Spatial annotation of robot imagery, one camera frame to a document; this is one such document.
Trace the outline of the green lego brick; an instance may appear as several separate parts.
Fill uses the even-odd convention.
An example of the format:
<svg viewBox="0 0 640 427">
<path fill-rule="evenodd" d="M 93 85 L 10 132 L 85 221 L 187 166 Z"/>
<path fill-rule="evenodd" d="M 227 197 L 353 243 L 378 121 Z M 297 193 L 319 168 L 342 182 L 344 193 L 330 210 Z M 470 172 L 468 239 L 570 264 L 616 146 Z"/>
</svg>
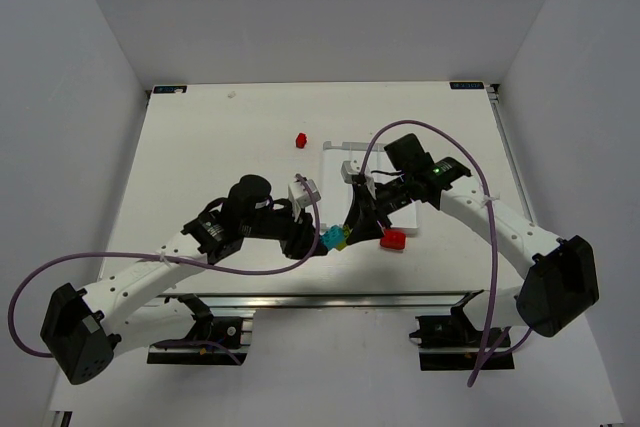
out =
<svg viewBox="0 0 640 427">
<path fill-rule="evenodd" d="M 337 251 L 342 251 L 347 247 L 347 240 L 350 236 L 351 230 L 348 226 L 339 227 L 337 226 L 335 231 L 335 246 L 334 248 Z"/>
</svg>

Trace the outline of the blue long lego brick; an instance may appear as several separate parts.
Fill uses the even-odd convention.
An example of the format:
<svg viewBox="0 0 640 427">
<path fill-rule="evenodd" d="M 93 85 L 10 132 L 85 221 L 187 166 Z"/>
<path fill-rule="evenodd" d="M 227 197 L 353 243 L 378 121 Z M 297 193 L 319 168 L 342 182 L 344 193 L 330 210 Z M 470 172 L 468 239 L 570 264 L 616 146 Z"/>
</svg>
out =
<svg viewBox="0 0 640 427">
<path fill-rule="evenodd" d="M 341 251 L 346 246 L 346 237 L 343 228 L 339 225 L 330 227 L 322 236 L 321 242 L 328 251 Z"/>
</svg>

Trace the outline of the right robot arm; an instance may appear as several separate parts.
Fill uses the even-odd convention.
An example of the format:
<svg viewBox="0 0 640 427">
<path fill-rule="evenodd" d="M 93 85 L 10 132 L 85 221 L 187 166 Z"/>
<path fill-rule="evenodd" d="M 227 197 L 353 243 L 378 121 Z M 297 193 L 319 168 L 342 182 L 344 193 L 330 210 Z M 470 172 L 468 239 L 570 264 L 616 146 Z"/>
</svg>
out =
<svg viewBox="0 0 640 427">
<path fill-rule="evenodd" d="M 353 193 L 343 224 L 347 244 L 382 238 L 392 213 L 428 203 L 496 246 L 523 280 L 519 287 L 468 294 L 451 310 L 462 326 L 481 331 L 490 321 L 553 337 L 598 302 L 594 251 L 585 239 L 561 238 L 491 199 L 465 165 L 451 157 L 434 161 L 413 134 L 384 151 L 400 173 L 387 183 L 375 182 L 356 161 L 341 166 Z"/>
</svg>

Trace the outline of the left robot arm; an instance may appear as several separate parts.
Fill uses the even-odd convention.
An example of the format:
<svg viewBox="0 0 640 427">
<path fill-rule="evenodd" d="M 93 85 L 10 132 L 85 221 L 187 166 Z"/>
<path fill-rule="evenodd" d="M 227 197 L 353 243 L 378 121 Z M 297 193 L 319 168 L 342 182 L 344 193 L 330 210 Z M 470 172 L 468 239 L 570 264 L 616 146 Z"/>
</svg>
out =
<svg viewBox="0 0 640 427">
<path fill-rule="evenodd" d="M 286 198 L 273 199 L 265 178 L 245 175 L 157 252 L 113 253 L 113 258 L 131 260 L 131 265 L 80 288 L 69 283 L 58 287 L 40 337 L 72 385 L 89 382 L 117 356 L 140 347 L 208 346 L 232 356 L 238 337 L 226 333 L 226 324 L 197 295 L 179 295 L 156 307 L 149 301 L 207 270 L 251 275 L 249 269 L 221 264 L 245 239 L 278 242 L 292 262 L 290 270 L 326 255 L 319 234 L 319 201 L 317 187 L 305 177 L 296 177 Z"/>
</svg>

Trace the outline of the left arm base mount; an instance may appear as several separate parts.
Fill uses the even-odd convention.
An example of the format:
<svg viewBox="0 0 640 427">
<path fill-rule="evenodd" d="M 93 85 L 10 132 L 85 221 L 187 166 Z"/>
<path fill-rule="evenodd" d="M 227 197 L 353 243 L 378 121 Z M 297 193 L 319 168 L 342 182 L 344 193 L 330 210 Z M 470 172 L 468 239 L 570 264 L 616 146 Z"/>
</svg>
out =
<svg viewBox="0 0 640 427">
<path fill-rule="evenodd" d="M 241 366 L 248 355 L 252 324 L 248 317 L 214 313 L 194 294 L 169 297 L 165 305 L 187 309 L 189 330 L 176 339 L 152 344 L 150 365 Z"/>
</svg>

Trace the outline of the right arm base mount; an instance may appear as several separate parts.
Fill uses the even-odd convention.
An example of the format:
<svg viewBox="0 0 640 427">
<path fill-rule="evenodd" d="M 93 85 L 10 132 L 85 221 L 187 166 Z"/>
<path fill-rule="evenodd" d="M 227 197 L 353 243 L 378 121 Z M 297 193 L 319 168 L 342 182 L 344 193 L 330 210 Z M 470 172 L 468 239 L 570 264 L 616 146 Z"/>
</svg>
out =
<svg viewBox="0 0 640 427">
<path fill-rule="evenodd" d="M 420 370 L 428 372 L 472 371 L 482 331 L 463 315 L 462 307 L 479 292 L 467 293 L 444 314 L 421 315 L 409 340 L 419 349 Z"/>
</svg>

